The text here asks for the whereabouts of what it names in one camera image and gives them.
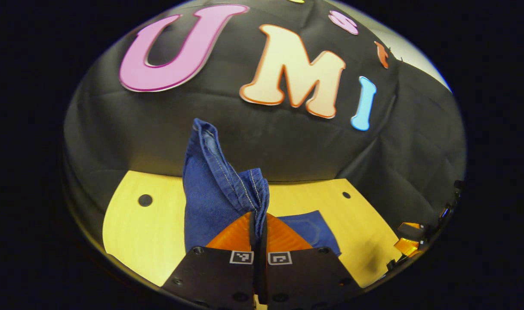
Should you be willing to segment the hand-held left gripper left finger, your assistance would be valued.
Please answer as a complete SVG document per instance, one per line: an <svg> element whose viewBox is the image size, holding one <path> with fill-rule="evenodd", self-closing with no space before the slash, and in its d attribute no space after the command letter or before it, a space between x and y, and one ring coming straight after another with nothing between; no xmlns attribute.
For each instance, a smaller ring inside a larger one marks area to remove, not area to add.
<svg viewBox="0 0 524 310"><path fill-rule="evenodd" d="M253 219L247 213L183 257L162 290L205 310L254 310Z"/></svg>

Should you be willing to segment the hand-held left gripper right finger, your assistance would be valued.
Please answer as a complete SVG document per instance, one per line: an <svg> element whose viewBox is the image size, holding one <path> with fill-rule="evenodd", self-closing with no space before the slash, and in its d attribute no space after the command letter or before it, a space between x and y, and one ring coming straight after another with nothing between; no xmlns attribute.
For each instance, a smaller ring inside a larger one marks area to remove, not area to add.
<svg viewBox="0 0 524 310"><path fill-rule="evenodd" d="M259 302L268 310L324 310L363 289L329 247L311 247L267 214L259 242Z"/></svg>

